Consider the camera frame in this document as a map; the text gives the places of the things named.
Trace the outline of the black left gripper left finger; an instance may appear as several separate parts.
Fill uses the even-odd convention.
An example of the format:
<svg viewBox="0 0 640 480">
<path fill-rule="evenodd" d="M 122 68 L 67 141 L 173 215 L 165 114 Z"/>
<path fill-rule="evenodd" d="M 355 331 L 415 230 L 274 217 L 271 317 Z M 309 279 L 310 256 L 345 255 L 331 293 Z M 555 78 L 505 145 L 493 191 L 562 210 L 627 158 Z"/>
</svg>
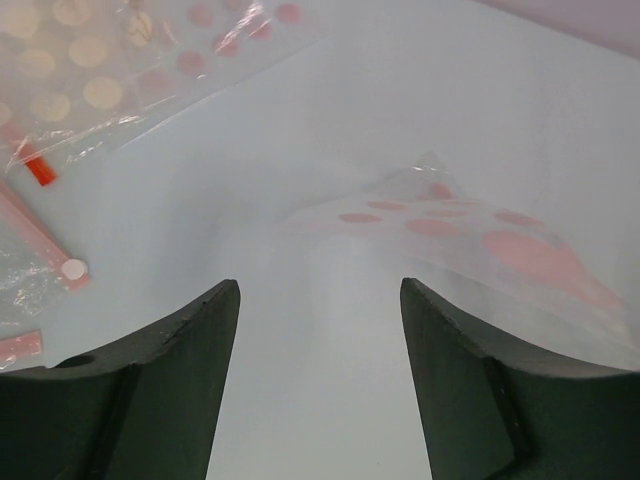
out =
<svg viewBox="0 0 640 480">
<path fill-rule="evenodd" d="M 53 368 L 1 377 L 5 479 L 203 479 L 236 335 L 225 280 Z"/>
</svg>

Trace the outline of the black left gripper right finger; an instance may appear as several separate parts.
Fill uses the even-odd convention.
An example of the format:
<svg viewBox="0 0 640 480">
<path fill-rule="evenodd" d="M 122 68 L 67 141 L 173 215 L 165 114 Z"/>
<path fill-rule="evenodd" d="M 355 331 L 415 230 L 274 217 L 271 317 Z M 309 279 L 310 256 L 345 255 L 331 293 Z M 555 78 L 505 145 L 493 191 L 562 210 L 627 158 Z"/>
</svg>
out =
<svg viewBox="0 0 640 480">
<path fill-rule="evenodd" d="M 560 355 L 400 289 L 408 357 L 435 479 L 635 479 L 639 376 Z"/>
</svg>

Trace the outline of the pink dotted zip top bag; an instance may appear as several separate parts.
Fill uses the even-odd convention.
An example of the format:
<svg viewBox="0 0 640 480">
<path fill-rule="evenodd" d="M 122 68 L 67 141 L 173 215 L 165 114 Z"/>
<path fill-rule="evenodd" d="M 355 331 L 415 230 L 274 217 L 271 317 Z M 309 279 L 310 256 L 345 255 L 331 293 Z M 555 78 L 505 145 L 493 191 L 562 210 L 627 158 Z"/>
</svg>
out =
<svg viewBox="0 0 640 480">
<path fill-rule="evenodd" d="M 638 311 L 543 221 L 466 195 L 435 155 L 364 192 L 302 208 L 283 228 L 367 241 L 505 332 L 591 363 L 639 367 Z"/>
</svg>

